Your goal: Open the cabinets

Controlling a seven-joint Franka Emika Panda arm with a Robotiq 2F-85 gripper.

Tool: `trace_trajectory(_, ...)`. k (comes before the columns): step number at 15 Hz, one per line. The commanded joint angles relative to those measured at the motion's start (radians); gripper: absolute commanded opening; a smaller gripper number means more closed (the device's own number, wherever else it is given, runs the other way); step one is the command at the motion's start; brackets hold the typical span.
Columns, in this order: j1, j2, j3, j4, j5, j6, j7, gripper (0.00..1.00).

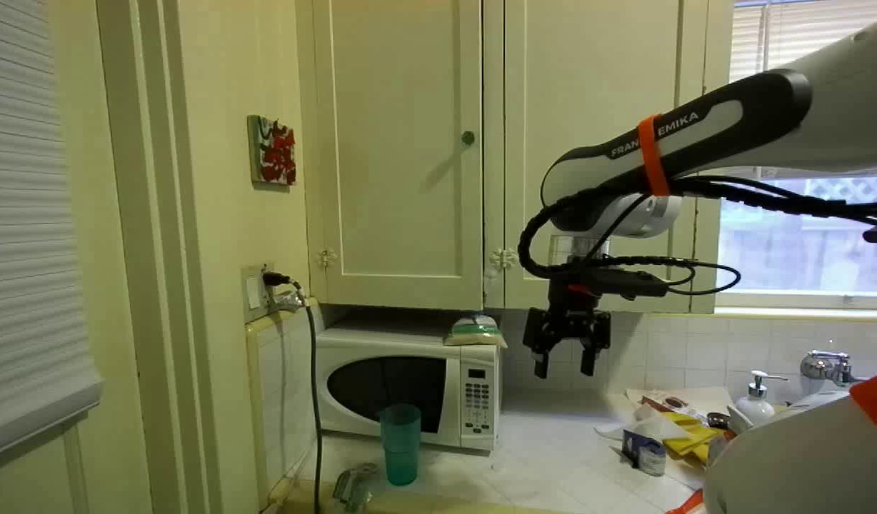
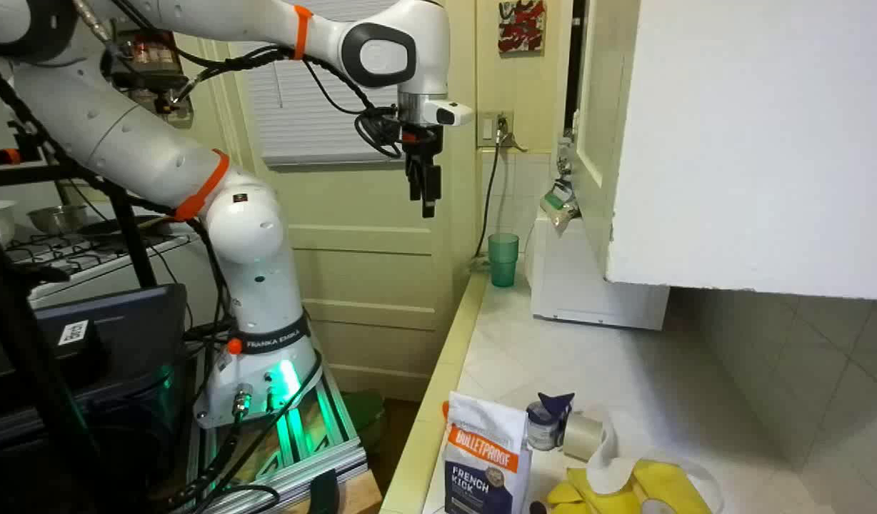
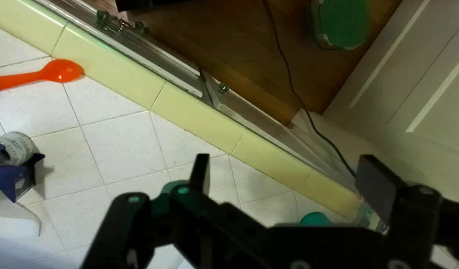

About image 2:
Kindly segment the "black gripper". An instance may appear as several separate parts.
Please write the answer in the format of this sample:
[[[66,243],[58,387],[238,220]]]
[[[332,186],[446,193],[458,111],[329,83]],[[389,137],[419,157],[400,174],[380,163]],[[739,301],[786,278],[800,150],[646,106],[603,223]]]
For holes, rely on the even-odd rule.
[[[423,218],[435,218],[439,200],[436,156],[442,153],[442,128],[406,126],[402,153],[409,173],[409,197],[423,200]]]

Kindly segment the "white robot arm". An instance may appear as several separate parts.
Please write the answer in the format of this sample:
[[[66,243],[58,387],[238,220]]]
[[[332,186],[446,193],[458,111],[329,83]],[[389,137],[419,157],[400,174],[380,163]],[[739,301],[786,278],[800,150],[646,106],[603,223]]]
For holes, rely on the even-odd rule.
[[[208,374],[198,423],[216,428],[270,418],[323,374],[278,197],[228,156],[168,126],[105,80],[96,29],[118,19],[162,33],[268,43],[352,87],[390,87],[398,108],[389,116],[389,141],[406,156],[409,197],[428,206],[439,197],[435,157],[442,131],[469,117],[449,98],[449,14],[436,0],[395,0],[352,24],[289,0],[0,0],[0,61],[12,66],[5,98],[29,108],[73,163],[208,233],[235,341]]]

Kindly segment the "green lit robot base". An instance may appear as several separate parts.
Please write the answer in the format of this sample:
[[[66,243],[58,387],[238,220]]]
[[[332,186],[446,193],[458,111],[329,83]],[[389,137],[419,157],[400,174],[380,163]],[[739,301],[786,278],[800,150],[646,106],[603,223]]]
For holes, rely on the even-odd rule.
[[[246,428],[248,440],[235,447],[220,474],[175,514],[266,514],[312,498],[338,513],[343,485],[369,470],[355,421],[323,364],[313,364],[306,383],[273,367],[263,418],[238,421],[235,428]]]

